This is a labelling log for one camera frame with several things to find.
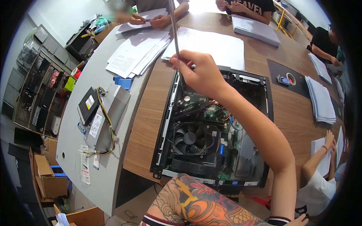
hand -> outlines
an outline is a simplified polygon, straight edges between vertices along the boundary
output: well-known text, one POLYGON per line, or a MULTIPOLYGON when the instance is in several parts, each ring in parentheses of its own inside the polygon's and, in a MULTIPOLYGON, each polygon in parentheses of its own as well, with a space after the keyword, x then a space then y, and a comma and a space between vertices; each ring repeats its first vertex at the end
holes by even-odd
POLYGON ((332 62, 332 64, 333 64, 334 66, 336 66, 336 67, 339 67, 339 66, 340 66, 339 61, 338 61, 337 58, 335 58, 334 56, 331 57, 331 62, 332 62))
POLYGON ((180 51, 181 60, 174 54, 170 58, 173 63, 173 69, 178 69, 187 85, 191 86, 196 92, 208 96, 212 99, 218 99, 225 90, 231 88, 224 80, 214 59, 210 54, 203 54, 189 50, 180 51))
POLYGON ((336 140, 333 139, 332 152, 331 152, 331 162, 336 159, 336 154, 337 154, 336 140))
POLYGON ((287 226, 305 226, 308 224, 309 219, 306 218, 306 214, 303 213, 300 217, 298 217, 297 219, 294 219, 293 221, 287 223, 287 226))
POLYGON ((150 24, 154 28, 164 28, 171 23, 170 16, 158 15, 150 20, 150 24))
POLYGON ((142 25, 145 24, 146 19, 143 18, 140 14, 133 13, 128 22, 132 25, 142 25))
POLYGON ((233 11, 234 13, 246 13, 249 9, 244 6, 241 3, 231 3, 231 5, 227 5, 226 7, 228 7, 231 11, 233 11))
POLYGON ((324 146, 327 148, 327 151, 331 148, 333 140, 334 140, 333 133, 330 130, 327 130, 327 135, 326 135, 325 144, 324 144, 324 146))
POLYGON ((229 3, 227 1, 224 0, 216 0, 216 6, 218 8, 222 8, 224 9, 227 5, 229 5, 229 3))

black mat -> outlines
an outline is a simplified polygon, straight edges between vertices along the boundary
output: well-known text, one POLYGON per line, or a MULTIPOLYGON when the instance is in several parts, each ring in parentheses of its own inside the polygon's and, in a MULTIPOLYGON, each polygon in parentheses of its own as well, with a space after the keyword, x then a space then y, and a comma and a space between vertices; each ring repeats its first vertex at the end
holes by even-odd
MULTIPOLYGON (((271 82, 274 85, 278 85, 283 88, 289 89, 290 91, 293 91, 295 93, 298 93, 299 95, 302 95, 308 99, 311 99, 311 96, 309 94, 308 85, 307 85, 307 82, 303 75, 293 71, 290 68, 287 68, 284 65, 274 62, 272 60, 267 59, 267 62, 268 62, 270 76, 271 76, 271 82), (280 76, 285 77, 287 73, 291 73, 294 76, 295 81, 296 81, 295 86, 293 86, 293 85, 285 86, 285 85, 278 83, 277 76, 280 75, 280 76)), ((331 97, 331 100, 332 100, 332 105, 333 105, 334 111, 336 113, 336 117, 343 120, 343 117, 341 114, 343 111, 343 108, 332 97, 331 97)))

blue plastic part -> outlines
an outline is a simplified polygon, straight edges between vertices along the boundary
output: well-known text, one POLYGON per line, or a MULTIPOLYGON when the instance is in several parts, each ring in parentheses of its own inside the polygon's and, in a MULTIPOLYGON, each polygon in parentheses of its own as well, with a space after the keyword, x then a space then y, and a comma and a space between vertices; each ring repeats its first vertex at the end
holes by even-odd
MULTIPOLYGON (((62 168, 60 167, 60 166, 50 166, 50 168, 51 168, 51 170, 54 172, 54 170, 53 170, 53 168, 59 168, 59 169, 61 169, 62 170, 62 168)), ((67 176, 64 172, 62 173, 62 174, 56 174, 56 173, 54 173, 54 176, 56 176, 56 177, 62 177, 62 176, 67 176)))
POLYGON ((224 153, 224 145, 220 145, 220 155, 222 155, 224 153))
POLYGON ((122 86, 126 90, 131 89, 132 80, 133 80, 132 78, 122 78, 119 75, 113 77, 114 83, 116 85, 122 86))

wooden table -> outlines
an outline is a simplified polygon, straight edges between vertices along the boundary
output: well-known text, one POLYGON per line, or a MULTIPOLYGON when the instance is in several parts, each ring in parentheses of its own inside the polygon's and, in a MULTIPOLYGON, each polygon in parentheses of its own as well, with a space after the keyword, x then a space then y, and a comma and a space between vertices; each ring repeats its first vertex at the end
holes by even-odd
MULTIPOLYGON (((320 82, 328 88, 331 97, 341 104, 336 86, 328 85, 317 75, 308 57, 310 52, 280 32, 277 32, 277 35, 281 44, 276 48, 260 40, 234 33, 231 19, 225 14, 189 13, 180 19, 177 25, 238 37, 244 41, 245 70, 270 77, 267 59, 273 60, 320 82)), ((123 164, 126 170, 156 182, 159 180, 152 177, 150 166, 173 72, 168 61, 157 60, 135 117, 123 164)), ((300 188, 300 172, 311 157, 311 141, 324 137, 326 129, 317 127, 314 122, 310 99, 278 85, 270 85, 274 123, 288 139, 293 150, 297 186, 300 188)), ((337 118, 337 122, 332 126, 332 132, 336 137, 341 125, 343 121, 337 118)))

metal rod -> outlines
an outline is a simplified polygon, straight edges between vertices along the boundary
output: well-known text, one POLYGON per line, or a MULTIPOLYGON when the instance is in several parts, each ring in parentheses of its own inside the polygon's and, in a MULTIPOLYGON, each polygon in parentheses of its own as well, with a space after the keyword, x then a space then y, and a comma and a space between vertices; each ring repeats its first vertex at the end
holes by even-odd
MULTIPOLYGON (((176 26, 176 19, 175 19, 175 2, 174 0, 168 0, 168 8, 170 10, 170 18, 171 18, 171 24, 172 24, 172 33, 173 33, 173 40, 175 41, 175 48, 176 48, 176 56, 178 59, 180 59, 180 52, 178 49, 178 40, 177 40, 177 26, 176 26)), ((181 74, 181 71, 178 71, 180 75, 180 82, 181 82, 181 91, 182 96, 184 96, 184 78, 181 74)))

